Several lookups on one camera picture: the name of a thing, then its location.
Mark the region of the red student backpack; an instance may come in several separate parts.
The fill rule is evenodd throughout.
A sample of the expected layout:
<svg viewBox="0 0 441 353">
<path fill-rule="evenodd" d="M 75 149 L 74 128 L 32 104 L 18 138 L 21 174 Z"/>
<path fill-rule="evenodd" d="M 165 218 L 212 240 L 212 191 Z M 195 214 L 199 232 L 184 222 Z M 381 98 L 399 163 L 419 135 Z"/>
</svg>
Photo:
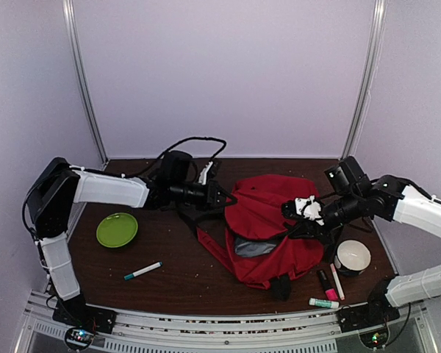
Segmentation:
<svg viewBox="0 0 441 353">
<path fill-rule="evenodd" d="M 320 263 L 326 243 L 287 237 L 287 227 L 298 221 L 286 219 L 281 205 L 311 195 L 318 200 L 315 183 L 293 176 L 265 174 L 235 182 L 232 194 L 237 197 L 237 203 L 220 212 L 197 218 L 183 212 L 178 215 L 196 240 L 241 283 L 270 290 L 278 300 L 288 300 L 291 282 Z M 280 244 L 269 254 L 244 258 L 234 253 L 235 238 L 278 240 Z"/>
</svg>

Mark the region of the grey pencil pouch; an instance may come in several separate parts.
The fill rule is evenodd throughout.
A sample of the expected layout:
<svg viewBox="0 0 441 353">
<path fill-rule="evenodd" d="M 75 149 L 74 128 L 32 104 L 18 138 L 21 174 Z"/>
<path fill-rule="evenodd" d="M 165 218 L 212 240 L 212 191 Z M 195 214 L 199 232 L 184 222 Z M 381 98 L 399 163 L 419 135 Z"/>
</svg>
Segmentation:
<svg viewBox="0 0 441 353">
<path fill-rule="evenodd" d="M 235 238 L 234 253 L 244 258 L 258 257 L 271 253 L 280 242 L 278 240 L 251 241 L 243 238 Z"/>
</svg>

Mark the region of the pink white pen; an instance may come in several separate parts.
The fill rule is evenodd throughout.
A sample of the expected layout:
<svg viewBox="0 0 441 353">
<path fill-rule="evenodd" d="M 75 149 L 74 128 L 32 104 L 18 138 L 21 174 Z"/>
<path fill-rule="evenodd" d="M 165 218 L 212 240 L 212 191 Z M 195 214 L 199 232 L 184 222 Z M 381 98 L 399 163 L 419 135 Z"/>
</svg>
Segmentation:
<svg viewBox="0 0 441 353">
<path fill-rule="evenodd" d="M 331 273 L 332 273 L 332 276 L 334 278 L 334 282 L 335 282 L 335 285 L 336 285 L 336 288 L 337 288 L 338 296 L 339 296 L 340 300 L 344 301 L 345 300 L 345 294 L 344 294 L 344 291 L 343 291 L 343 287 L 341 285 L 340 278 L 339 278 L 338 273 L 337 273 L 337 269 L 335 268 L 335 265 L 333 263 L 330 264 L 330 269 L 331 269 Z"/>
</svg>

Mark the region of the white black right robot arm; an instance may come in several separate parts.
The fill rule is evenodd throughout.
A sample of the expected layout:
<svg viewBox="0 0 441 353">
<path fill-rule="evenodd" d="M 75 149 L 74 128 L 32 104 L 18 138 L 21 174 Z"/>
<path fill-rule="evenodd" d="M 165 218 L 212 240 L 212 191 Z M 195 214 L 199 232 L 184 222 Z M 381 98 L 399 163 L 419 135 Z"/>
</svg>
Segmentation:
<svg viewBox="0 0 441 353">
<path fill-rule="evenodd" d="M 441 199 L 414 181 L 392 174 L 371 179 L 357 159 L 348 156 L 327 169 L 335 200 L 299 196 L 281 206 L 295 222 L 291 235 L 325 242 L 331 233 L 359 218 L 380 218 L 441 240 Z M 441 296 L 441 260 L 432 267 L 382 280 L 362 308 L 367 324 L 378 324 L 390 308 Z"/>
</svg>

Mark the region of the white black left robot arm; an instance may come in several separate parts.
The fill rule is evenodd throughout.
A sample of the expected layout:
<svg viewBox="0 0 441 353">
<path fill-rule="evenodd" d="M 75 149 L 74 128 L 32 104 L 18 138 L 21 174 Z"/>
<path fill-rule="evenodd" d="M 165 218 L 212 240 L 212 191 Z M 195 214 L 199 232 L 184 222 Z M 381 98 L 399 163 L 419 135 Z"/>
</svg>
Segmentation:
<svg viewBox="0 0 441 353">
<path fill-rule="evenodd" d="M 199 210 L 223 209 L 237 199 L 214 179 L 215 158 L 201 170 L 198 178 L 187 181 L 193 163 L 190 154 L 168 151 L 157 158 L 159 168 L 150 176 L 108 174 L 70 165 L 54 158 L 35 181 L 23 203 L 31 221 L 28 231 L 40 254 L 40 261 L 60 301 L 62 314 L 76 327 L 91 319 L 91 311 L 76 278 L 67 232 L 74 204 L 116 204 L 156 210 L 169 204 L 187 204 Z"/>
</svg>

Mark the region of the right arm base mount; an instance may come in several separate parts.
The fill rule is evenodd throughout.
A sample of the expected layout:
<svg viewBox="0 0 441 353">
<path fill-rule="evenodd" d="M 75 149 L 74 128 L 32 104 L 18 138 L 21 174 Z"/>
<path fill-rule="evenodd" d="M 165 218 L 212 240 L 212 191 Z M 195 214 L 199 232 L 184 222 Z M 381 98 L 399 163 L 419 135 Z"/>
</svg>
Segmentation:
<svg viewBox="0 0 441 353">
<path fill-rule="evenodd" d="M 389 321 L 400 318 L 397 308 L 388 307 L 377 302 L 355 307 L 344 306 L 336 312 L 336 315 L 341 332 L 352 332 L 384 325 Z"/>
</svg>

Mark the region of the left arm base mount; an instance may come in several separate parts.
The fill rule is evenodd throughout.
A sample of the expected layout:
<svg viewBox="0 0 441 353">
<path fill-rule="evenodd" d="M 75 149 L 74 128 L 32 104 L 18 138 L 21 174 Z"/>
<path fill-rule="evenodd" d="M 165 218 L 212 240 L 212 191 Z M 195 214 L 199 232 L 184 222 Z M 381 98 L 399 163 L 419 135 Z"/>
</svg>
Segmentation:
<svg viewBox="0 0 441 353">
<path fill-rule="evenodd" d="M 54 309 L 52 319 L 72 327 L 83 328 L 92 333 L 111 334 L 117 313 L 114 310 L 97 307 L 85 307 L 83 310 L 71 312 L 62 306 Z"/>
</svg>

